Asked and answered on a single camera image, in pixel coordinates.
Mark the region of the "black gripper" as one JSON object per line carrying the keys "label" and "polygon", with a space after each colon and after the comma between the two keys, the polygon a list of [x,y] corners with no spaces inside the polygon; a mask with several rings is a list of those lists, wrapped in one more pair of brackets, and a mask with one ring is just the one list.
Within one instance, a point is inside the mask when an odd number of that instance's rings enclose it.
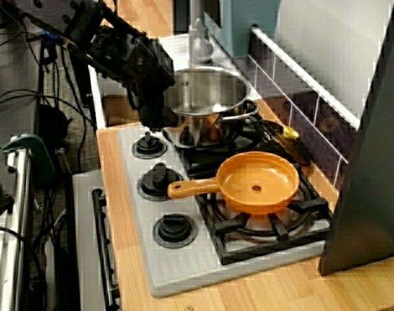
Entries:
{"label": "black gripper", "polygon": [[[175,84],[172,58],[157,39],[145,35],[121,34],[119,48],[119,82],[128,86],[136,83],[161,92]],[[163,129],[178,125],[178,116],[165,106],[162,93],[144,93],[138,86],[127,89],[133,110],[140,110],[140,121],[150,129]]]}

